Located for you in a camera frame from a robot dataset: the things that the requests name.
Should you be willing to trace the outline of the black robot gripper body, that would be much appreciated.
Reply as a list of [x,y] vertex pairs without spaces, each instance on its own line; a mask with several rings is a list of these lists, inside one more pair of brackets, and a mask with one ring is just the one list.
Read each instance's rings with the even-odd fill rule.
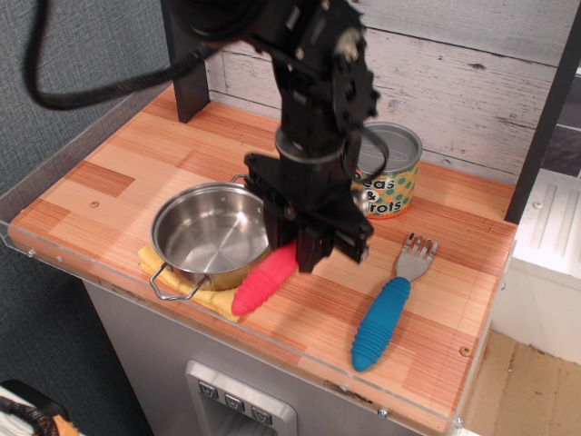
[[252,153],[244,157],[244,163],[249,170],[247,187],[262,199],[263,206],[265,202],[292,205],[299,229],[329,228],[334,234],[333,250],[357,263],[366,260],[374,229],[356,204],[339,159],[314,164]]

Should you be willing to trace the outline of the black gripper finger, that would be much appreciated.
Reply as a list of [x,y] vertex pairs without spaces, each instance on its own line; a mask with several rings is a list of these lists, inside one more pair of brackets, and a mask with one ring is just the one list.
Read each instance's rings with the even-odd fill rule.
[[263,219],[270,247],[274,250],[294,241],[298,236],[298,213],[292,205],[264,203]]
[[311,273],[334,248],[333,232],[329,228],[303,226],[297,236],[297,261],[301,273]]

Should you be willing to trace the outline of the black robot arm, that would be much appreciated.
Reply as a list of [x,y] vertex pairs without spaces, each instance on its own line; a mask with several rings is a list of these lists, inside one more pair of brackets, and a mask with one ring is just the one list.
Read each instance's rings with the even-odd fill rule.
[[360,262],[373,229],[351,187],[379,93],[364,25],[346,1],[171,1],[171,16],[205,55],[243,41],[271,58],[281,95],[277,156],[248,154],[272,248],[296,246],[302,272],[340,250]]

